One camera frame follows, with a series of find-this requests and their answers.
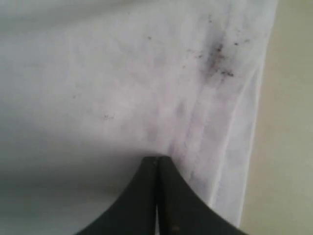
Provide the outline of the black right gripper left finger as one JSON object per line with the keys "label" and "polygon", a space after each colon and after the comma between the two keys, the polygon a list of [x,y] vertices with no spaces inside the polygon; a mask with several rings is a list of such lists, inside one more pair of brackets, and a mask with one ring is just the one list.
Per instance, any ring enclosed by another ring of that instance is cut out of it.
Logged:
{"label": "black right gripper left finger", "polygon": [[118,199],[79,235],[154,235],[156,230],[157,157],[142,159]]}

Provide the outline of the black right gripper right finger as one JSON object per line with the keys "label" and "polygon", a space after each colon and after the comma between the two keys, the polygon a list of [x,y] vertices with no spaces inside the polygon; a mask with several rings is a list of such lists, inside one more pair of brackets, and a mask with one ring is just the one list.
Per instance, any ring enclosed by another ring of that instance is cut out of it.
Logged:
{"label": "black right gripper right finger", "polygon": [[157,210],[161,235],[243,235],[189,187],[170,157],[158,159]]}

